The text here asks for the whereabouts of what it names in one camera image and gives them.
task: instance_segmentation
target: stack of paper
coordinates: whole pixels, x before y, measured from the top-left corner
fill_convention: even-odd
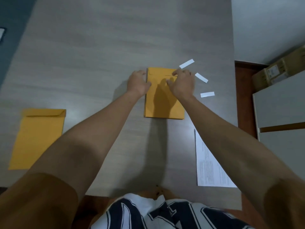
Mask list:
[[[166,79],[173,82],[177,76],[172,73],[176,69],[150,67],[147,72],[147,81],[152,83],[146,94],[144,116],[169,119],[184,119],[184,108],[171,93]]]
[[[63,132],[65,109],[25,109],[9,169],[29,169]]]
[[[236,187],[195,130],[197,185]]]

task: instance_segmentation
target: envelope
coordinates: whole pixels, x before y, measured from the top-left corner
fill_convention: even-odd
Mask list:
[[[65,109],[24,109],[9,169],[29,169],[63,133]]]
[[[149,67],[147,71],[147,81],[152,83],[146,94],[144,116],[184,119],[184,108],[177,98],[171,93],[166,79],[173,82],[177,76],[172,73],[176,69]]]

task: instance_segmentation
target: adhesive backing strip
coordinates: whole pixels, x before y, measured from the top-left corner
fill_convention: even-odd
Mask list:
[[[202,75],[200,75],[199,73],[196,73],[195,76],[196,76],[197,78],[201,79],[201,80],[202,80],[203,82],[205,82],[205,83],[208,82],[208,80],[207,80],[205,77],[203,77]]]
[[[200,94],[201,97],[215,96],[214,92],[205,92]]]
[[[191,60],[189,60],[189,61],[187,61],[187,62],[181,64],[179,67],[180,67],[181,69],[183,69],[183,68],[185,68],[186,66],[192,64],[193,62],[194,62],[194,60],[191,59]]]

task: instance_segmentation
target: wall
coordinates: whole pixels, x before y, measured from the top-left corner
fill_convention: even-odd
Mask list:
[[[7,28],[0,43],[0,86],[36,0],[0,0],[0,27]]]
[[[305,0],[232,0],[234,58],[270,64],[305,44]]]

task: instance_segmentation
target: brown box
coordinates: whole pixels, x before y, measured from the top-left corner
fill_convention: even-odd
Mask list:
[[[258,92],[305,70],[305,45],[252,76]]]

